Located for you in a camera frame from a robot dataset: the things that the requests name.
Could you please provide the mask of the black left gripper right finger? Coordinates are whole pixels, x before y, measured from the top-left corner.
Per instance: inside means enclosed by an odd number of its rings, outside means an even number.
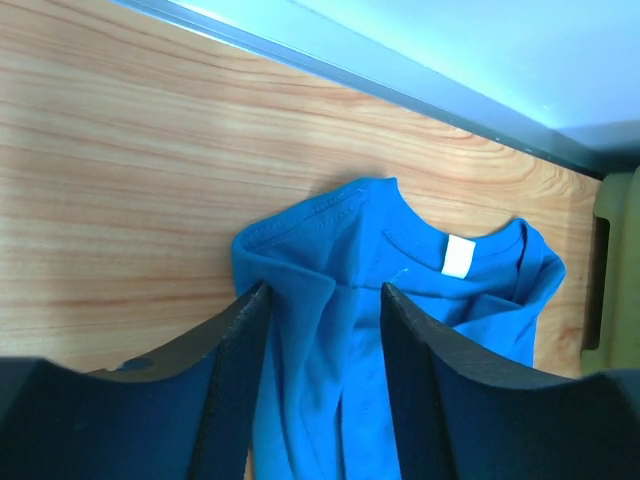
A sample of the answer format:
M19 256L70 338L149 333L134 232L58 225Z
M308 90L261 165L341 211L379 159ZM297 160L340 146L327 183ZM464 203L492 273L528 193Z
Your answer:
M438 322L392 284L381 338L405 479L635 479L639 374L568 379Z

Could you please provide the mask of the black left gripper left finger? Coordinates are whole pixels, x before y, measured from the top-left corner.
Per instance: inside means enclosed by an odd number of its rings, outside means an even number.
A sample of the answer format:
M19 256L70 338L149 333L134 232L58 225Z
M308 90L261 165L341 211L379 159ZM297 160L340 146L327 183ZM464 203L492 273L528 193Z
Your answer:
M113 370L1 361L5 479L240 479L271 317L267 285Z

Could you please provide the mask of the blue t-shirt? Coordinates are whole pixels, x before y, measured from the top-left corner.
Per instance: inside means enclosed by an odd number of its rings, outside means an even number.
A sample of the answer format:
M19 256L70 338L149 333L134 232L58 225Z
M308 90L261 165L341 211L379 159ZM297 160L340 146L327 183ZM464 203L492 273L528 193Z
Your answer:
M566 268L522 219L475 239L424 222L393 178L362 178L241 231L235 288L273 292L254 419L259 479L400 475L380 334L390 283L432 318L523 365Z

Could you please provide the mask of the green plastic laundry basket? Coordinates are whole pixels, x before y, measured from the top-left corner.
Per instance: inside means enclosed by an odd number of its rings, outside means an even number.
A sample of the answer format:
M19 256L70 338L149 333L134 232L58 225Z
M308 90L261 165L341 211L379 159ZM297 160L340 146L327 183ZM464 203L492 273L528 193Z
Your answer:
M584 375L639 367L639 172L608 175L593 212L602 247L592 259L602 285L591 294L581 351Z

